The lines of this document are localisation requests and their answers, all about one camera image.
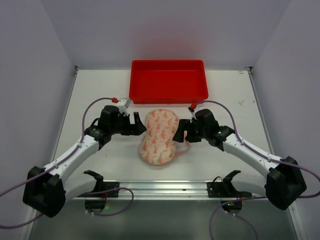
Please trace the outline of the floral mesh laundry bag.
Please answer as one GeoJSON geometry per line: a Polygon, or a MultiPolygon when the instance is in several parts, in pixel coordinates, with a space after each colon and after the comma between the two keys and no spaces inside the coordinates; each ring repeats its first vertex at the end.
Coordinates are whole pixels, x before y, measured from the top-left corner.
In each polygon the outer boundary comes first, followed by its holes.
{"type": "Polygon", "coordinates": [[[144,162],[153,166],[169,164],[175,157],[182,156],[190,149],[178,151],[173,137],[178,130],[179,118],[171,110],[155,109],[145,117],[146,132],[142,138],[139,154],[144,162]]]}

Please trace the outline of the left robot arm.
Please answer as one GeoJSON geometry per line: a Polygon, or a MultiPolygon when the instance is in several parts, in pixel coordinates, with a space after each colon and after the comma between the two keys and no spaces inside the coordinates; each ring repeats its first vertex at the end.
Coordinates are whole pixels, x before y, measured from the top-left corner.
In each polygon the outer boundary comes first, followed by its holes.
{"type": "Polygon", "coordinates": [[[108,192],[118,192],[119,186],[107,186],[103,176],[92,170],[84,171],[79,178],[71,179],[70,176],[84,161],[109,143],[113,135],[142,135],[147,129],[138,112],[134,112],[133,119],[131,123],[124,109],[106,105],[70,149],[44,167],[35,166],[29,170],[23,203],[53,218],[73,198],[86,195],[104,199],[108,192]]]}

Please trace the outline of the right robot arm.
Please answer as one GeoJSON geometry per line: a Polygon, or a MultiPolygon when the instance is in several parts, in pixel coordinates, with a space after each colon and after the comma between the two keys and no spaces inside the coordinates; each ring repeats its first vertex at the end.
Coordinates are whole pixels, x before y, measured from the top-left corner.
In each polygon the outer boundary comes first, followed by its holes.
{"type": "Polygon", "coordinates": [[[246,142],[236,134],[235,129],[219,125],[207,108],[191,110],[191,113],[191,119],[179,120],[173,137],[175,142],[198,143],[206,140],[212,147],[239,158],[265,178],[265,182],[258,183],[231,181],[236,191],[264,196],[278,209],[286,210],[307,189],[294,158],[281,158],[246,142]]]}

